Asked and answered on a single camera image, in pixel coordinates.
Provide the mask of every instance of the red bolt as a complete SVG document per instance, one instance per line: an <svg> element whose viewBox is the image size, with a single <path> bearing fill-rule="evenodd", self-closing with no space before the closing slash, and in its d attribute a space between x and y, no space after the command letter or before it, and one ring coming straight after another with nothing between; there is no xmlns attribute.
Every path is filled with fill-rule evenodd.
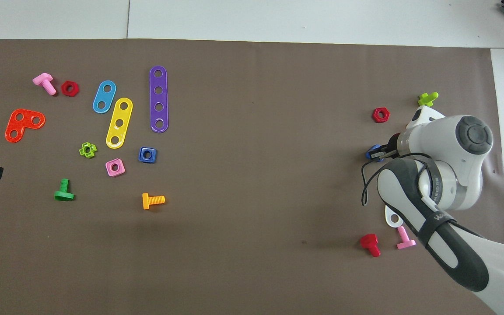
<svg viewBox="0 0 504 315"><path fill-rule="evenodd" d="M374 112L372 112L372 119L378 123L386 122L388 117L390 117L390 112L386 109L386 107L375 108Z"/></svg>
<svg viewBox="0 0 504 315"><path fill-rule="evenodd" d="M367 234L360 239L360 245L364 249L368 249L372 254L372 257L380 256L380 250L376 246L378 244L378 239L376 238L376 234Z"/></svg>

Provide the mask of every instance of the toy bolt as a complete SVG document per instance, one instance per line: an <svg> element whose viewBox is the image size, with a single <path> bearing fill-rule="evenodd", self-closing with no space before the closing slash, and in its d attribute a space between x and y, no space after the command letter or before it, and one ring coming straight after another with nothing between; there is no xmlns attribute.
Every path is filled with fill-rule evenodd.
<svg viewBox="0 0 504 315"><path fill-rule="evenodd" d="M56 94L56 89L52 86L50 83L51 80L54 80L50 74L47 74L46 72L42 73L36 78L32 79L32 82L38 86L42 86L46 92L50 95L55 95Z"/></svg>
<svg viewBox="0 0 504 315"><path fill-rule="evenodd" d="M400 233L400 237L402 238L402 243L396 245L398 246L398 249L406 249L416 244L416 241L408 237L408 233L406 233L406 229L404 227L398 227L398 233Z"/></svg>
<svg viewBox="0 0 504 315"><path fill-rule="evenodd" d="M427 93L423 93L420 95L420 100L417 101L417 103L422 106L422 105L427 105L429 107L433 106L433 101L438 98L438 93L437 92L432 92L430 95Z"/></svg>
<svg viewBox="0 0 504 315"><path fill-rule="evenodd" d="M165 203L165 196L149 197L148 193L143 193L141 196L143 198L143 208L145 210L149 210L149 205L160 205Z"/></svg>
<svg viewBox="0 0 504 315"><path fill-rule="evenodd" d="M380 250L376 246L378 244L378 239L376 238L376 234L367 234L360 239L360 245L364 249L368 249L370 251L372 257L380 256Z"/></svg>
<svg viewBox="0 0 504 315"><path fill-rule="evenodd" d="M59 186L59 191L54 192L54 199L59 201L73 200L75 195L67 192L67 186L70 184L70 180L67 178L62 179L62 183Z"/></svg>

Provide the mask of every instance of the lime green bolt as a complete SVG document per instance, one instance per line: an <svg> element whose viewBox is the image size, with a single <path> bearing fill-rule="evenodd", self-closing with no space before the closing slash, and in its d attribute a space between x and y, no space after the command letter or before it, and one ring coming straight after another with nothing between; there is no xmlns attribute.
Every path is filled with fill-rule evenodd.
<svg viewBox="0 0 504 315"><path fill-rule="evenodd" d="M59 191L54 192L54 199L59 201L73 200L75 195L67 192L67 186L70 184L70 180L67 178L62 179L62 183L59 186Z"/></svg>
<svg viewBox="0 0 504 315"><path fill-rule="evenodd" d="M433 106L433 101L438 98L438 93L437 92L432 92L430 95L427 93L423 93L420 95L420 100L417 101L417 103L420 106L427 105L429 107Z"/></svg>

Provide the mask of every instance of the green nut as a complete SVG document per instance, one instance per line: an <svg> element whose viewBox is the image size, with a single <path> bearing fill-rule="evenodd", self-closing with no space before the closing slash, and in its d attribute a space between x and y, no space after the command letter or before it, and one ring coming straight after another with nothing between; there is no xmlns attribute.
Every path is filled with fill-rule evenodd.
<svg viewBox="0 0 504 315"><path fill-rule="evenodd" d="M79 154L88 159L94 158L95 152L96 152L96 146L91 144L90 142L83 143L79 149Z"/></svg>

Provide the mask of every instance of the bolt head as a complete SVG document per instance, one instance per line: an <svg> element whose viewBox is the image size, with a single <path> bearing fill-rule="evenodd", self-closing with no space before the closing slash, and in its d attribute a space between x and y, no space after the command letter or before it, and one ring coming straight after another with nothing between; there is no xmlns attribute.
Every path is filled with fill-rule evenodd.
<svg viewBox="0 0 504 315"><path fill-rule="evenodd" d="M400 243L398 245L396 245L398 247L398 249L407 249L408 247L412 247L416 244L416 241L414 240L409 240L409 241L405 241L403 243Z"/></svg>
<svg viewBox="0 0 504 315"><path fill-rule="evenodd" d="M142 193L141 197L143 199L143 209L149 210L149 194L148 193Z"/></svg>
<svg viewBox="0 0 504 315"><path fill-rule="evenodd" d="M40 85L44 81L51 81L51 80L54 80L54 78L52 78L52 76L50 76L50 74L47 74L46 72L44 72L41 75L39 75L38 77L33 78L32 82L34 82L34 84L36 84L36 85Z"/></svg>
<svg viewBox="0 0 504 315"><path fill-rule="evenodd" d="M360 245L364 249L376 247L376 244L378 244L378 238L376 238L376 234L367 234L360 239Z"/></svg>
<svg viewBox="0 0 504 315"><path fill-rule="evenodd" d="M54 192L54 199L58 201L68 201L68 200L73 200L75 197L74 194L68 193L68 192L61 192L61 191L56 191Z"/></svg>

